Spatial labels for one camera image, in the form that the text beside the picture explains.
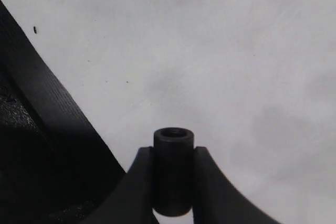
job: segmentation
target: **white surface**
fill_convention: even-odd
[[[279,221],[336,222],[336,0],[3,2],[125,169],[187,127]]]

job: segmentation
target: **threaded hole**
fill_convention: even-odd
[[[161,131],[161,135],[165,137],[171,137],[171,138],[186,137],[187,131],[184,129],[179,129],[179,128],[167,128]]]

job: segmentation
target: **black fabric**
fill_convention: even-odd
[[[53,170],[58,170],[61,177],[75,185],[73,201],[80,199],[93,202],[95,206],[101,204],[122,179],[124,171],[1,1],[0,68],[33,119],[29,120],[25,115],[21,117],[29,129],[21,127],[13,130],[12,126],[3,123],[1,130],[3,136],[7,136],[7,143],[10,138],[12,146],[22,148],[19,151],[13,148],[13,152],[20,152],[13,155],[30,159],[43,173],[48,168],[40,164],[40,160],[53,163],[57,166]],[[6,90],[1,92],[0,103],[10,104],[11,97]],[[0,144],[6,145],[3,136]],[[25,153],[24,149],[31,150],[31,153]],[[5,156],[3,154],[3,159],[9,160],[9,156]],[[52,194],[54,196],[50,199],[58,195],[57,190]]]

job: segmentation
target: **black strap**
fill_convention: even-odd
[[[60,162],[100,204],[124,171],[1,1],[0,67]]]

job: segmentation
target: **black cylinder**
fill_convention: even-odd
[[[154,209],[168,217],[192,206],[194,133],[164,128],[154,133]]]

